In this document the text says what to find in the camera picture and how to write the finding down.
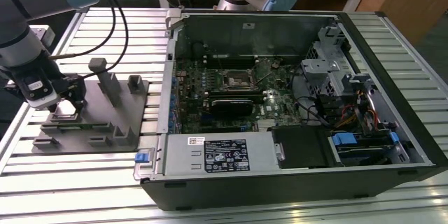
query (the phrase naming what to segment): motherboard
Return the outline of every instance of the motherboard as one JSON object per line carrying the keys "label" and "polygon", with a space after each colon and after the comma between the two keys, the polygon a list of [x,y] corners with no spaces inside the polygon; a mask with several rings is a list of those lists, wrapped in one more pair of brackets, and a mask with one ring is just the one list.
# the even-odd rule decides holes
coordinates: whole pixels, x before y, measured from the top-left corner
{"label": "motherboard", "polygon": [[277,56],[178,60],[179,133],[257,132],[301,124],[289,88],[295,67]]}

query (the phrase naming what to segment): aluminum extrusion table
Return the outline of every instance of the aluminum extrusion table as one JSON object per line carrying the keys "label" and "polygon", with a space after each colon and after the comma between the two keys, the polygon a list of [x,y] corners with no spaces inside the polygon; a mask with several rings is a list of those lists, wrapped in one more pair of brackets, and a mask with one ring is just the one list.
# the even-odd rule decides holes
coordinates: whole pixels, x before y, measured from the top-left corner
{"label": "aluminum extrusion table", "polygon": [[[149,84],[141,144],[154,144],[165,59],[166,9],[126,8],[127,54],[114,68],[119,79],[141,74]],[[448,152],[448,87],[386,18],[350,18],[441,149]],[[69,24],[55,54],[97,45],[110,28],[107,8],[90,8]],[[91,57],[117,59],[123,27],[94,55],[58,61],[62,72],[86,73]],[[358,68],[362,62],[353,55]],[[399,185],[371,198],[298,202],[193,211],[161,211],[134,181],[134,153],[34,155],[31,138],[47,115],[23,104],[0,142],[0,223],[446,223],[448,172]]]}

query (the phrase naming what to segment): metal bracket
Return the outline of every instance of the metal bracket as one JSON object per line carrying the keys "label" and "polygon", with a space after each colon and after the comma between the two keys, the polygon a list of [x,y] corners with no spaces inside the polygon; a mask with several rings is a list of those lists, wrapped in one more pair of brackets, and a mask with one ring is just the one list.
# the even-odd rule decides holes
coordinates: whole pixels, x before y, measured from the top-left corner
{"label": "metal bracket", "polygon": [[166,12],[165,25],[166,29],[173,29],[179,25],[181,9],[169,9]]}

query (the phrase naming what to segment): gray fixture base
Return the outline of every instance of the gray fixture base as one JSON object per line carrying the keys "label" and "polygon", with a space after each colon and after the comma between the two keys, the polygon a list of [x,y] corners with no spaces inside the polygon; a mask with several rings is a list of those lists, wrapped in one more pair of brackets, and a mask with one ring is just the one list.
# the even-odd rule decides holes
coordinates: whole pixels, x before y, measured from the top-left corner
{"label": "gray fixture base", "polygon": [[119,103],[111,106],[101,91],[99,82],[85,81],[86,104],[79,114],[55,120],[54,113],[49,114],[33,142],[33,153],[110,153],[135,150],[149,82],[141,80],[139,76],[130,76],[127,81],[117,83]]}

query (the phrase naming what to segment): white label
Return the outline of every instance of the white label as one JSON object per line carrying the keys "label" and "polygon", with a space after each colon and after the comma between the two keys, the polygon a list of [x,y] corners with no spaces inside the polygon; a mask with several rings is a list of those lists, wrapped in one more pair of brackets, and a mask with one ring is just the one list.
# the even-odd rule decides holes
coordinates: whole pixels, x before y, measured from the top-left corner
{"label": "white label", "polygon": [[27,88],[29,88],[30,91],[33,91],[35,89],[39,89],[42,86],[43,86],[42,82],[41,81],[35,81],[34,83],[30,83],[27,85]]}
{"label": "white label", "polygon": [[242,29],[254,29],[254,23],[243,23]]}
{"label": "white label", "polygon": [[203,137],[189,137],[187,145],[203,145],[205,138]]}

